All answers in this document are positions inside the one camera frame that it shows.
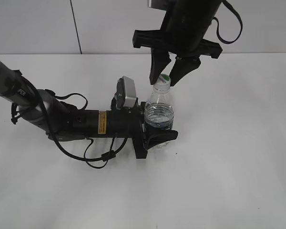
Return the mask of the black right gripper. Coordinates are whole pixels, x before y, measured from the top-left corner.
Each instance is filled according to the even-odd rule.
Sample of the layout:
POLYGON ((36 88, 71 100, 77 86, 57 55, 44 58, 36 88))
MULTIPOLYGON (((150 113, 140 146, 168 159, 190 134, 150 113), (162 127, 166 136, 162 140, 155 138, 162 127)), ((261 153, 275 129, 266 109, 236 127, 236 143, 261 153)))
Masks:
POLYGON ((191 39, 179 34, 169 34, 162 30, 135 30, 133 47, 151 48, 150 84, 156 83, 159 75, 171 62, 169 52, 177 55, 169 75, 171 86, 175 86, 184 76, 200 66, 199 56, 206 55, 217 59, 222 53, 222 47, 216 42, 191 39))

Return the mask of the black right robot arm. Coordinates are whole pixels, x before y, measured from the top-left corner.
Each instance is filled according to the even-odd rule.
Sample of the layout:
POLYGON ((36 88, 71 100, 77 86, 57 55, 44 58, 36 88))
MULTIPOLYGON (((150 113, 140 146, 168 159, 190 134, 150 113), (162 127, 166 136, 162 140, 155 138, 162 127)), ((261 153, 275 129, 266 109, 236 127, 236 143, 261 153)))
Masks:
POLYGON ((152 85, 171 62, 170 53, 176 55, 169 74, 171 86, 199 68, 200 56, 206 55, 214 59, 219 57, 221 46, 205 40, 204 35, 221 3, 220 0, 171 1, 160 29, 134 31, 134 48, 151 49, 149 80, 152 85))

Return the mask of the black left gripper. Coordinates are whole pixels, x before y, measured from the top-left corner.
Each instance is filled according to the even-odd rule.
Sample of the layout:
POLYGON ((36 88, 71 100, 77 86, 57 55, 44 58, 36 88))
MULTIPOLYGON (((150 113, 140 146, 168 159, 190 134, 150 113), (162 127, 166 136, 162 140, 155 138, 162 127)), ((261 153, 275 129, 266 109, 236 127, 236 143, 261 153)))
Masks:
POLYGON ((175 130, 151 128, 146 130, 145 139, 143 130, 145 107, 146 102, 140 104, 136 102, 133 108, 117 109, 116 100, 113 98, 109 111, 109 135, 132 139, 137 159, 145 159, 147 149, 178 137, 178 132, 175 130))

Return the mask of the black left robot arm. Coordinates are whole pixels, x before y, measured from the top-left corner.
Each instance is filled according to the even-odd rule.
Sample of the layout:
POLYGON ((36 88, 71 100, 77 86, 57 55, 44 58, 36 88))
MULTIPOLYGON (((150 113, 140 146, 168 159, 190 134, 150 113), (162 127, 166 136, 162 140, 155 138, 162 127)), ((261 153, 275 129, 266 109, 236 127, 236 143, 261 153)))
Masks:
POLYGON ((137 159, 145 159, 150 148, 175 140, 175 130, 158 129, 144 119, 145 103, 138 102, 134 81, 118 80, 116 93, 107 111, 77 108, 48 89, 37 89, 19 70, 0 61, 0 97, 11 102, 11 121, 24 119, 61 142, 87 138, 131 139, 137 159))

